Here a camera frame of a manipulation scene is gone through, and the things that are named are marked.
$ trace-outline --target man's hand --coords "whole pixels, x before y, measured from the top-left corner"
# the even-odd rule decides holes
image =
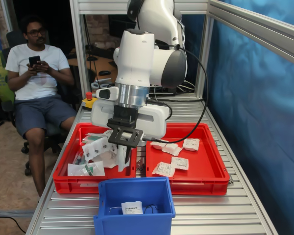
[[[34,68],[31,68],[30,64],[27,64],[28,70],[27,70],[27,74],[32,77],[32,76],[36,76],[37,75],[37,71],[34,70]]]
[[[37,65],[33,65],[33,68],[36,72],[45,72],[48,74],[51,73],[52,68],[46,61],[38,61],[37,63]]]

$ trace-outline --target red plastic tray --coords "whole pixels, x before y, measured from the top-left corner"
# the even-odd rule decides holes
[[[179,140],[187,136],[194,128],[193,123],[168,123],[166,135],[162,138],[167,141]],[[176,169],[173,177],[169,177],[172,194],[193,195],[224,195],[230,176],[224,166],[206,124],[200,124],[189,138],[200,139],[198,151],[183,149],[179,157],[189,160],[189,169]],[[152,174],[159,162],[171,163],[172,155],[146,145],[146,176],[159,177]]]
[[[78,151],[83,151],[83,138],[88,133],[104,133],[106,128],[93,126],[91,123],[76,125],[71,139],[67,144],[57,168],[53,174],[55,189],[58,193],[98,193],[98,183],[114,178],[135,178],[136,176],[136,151],[132,152],[130,167],[118,172],[118,167],[105,168],[105,176],[67,176],[68,164],[72,164]]]

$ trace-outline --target green object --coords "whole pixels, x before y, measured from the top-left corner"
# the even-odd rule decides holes
[[[102,137],[101,136],[88,136],[88,139],[90,140],[90,141],[96,141],[96,140],[99,140],[99,139],[101,139]]]
[[[87,170],[89,176],[92,176],[92,172],[94,172],[94,169],[92,167],[90,167],[89,169],[87,165],[85,165],[85,169]]]

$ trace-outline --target blue backdrop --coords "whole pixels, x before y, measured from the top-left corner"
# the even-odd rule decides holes
[[[294,0],[225,2],[294,25]],[[192,17],[183,22],[201,35]],[[208,76],[219,127],[279,234],[294,235],[294,64],[215,22]]]

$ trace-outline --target brick wall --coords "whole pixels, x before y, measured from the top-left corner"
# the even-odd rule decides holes
[[[108,15],[87,15],[86,22],[91,44],[103,49],[120,46],[120,38],[109,35]]]
[[[8,30],[7,30],[7,26],[6,26],[6,22],[5,22],[5,18],[3,14],[1,1],[0,1],[0,39],[1,39],[1,44],[3,49],[9,47],[8,41],[6,39],[7,32]]]

